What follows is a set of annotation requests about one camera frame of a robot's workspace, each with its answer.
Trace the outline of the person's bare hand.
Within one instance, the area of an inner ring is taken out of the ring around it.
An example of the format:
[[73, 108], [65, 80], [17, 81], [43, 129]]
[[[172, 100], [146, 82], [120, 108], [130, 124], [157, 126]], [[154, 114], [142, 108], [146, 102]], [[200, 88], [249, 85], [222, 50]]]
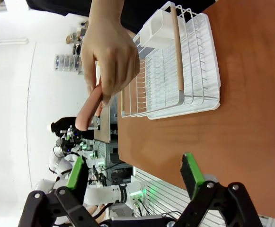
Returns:
[[97, 85], [96, 63], [99, 63], [104, 105], [140, 72], [140, 59], [132, 38], [119, 22], [107, 18], [89, 19], [81, 61], [88, 93]]

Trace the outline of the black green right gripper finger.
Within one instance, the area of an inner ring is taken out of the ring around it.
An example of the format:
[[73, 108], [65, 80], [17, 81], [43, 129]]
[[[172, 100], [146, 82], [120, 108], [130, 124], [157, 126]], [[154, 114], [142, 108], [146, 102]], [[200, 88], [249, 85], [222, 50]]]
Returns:
[[190, 202], [175, 227], [197, 227], [209, 210], [217, 210], [227, 227], [261, 227], [255, 206], [244, 184], [223, 186], [205, 180], [192, 153], [182, 156], [180, 169]]

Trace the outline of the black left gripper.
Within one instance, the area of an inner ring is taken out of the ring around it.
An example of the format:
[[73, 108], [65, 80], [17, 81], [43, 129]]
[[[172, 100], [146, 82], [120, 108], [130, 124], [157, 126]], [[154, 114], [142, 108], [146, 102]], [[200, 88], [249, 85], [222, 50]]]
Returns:
[[[61, 131], [64, 154], [82, 142], [82, 132], [74, 126]], [[52, 227], [57, 217], [66, 216], [76, 227], [98, 227], [96, 219], [83, 206], [88, 184], [89, 168], [83, 157], [78, 157], [65, 186], [52, 189], [49, 194], [32, 191], [24, 205], [19, 227]]]

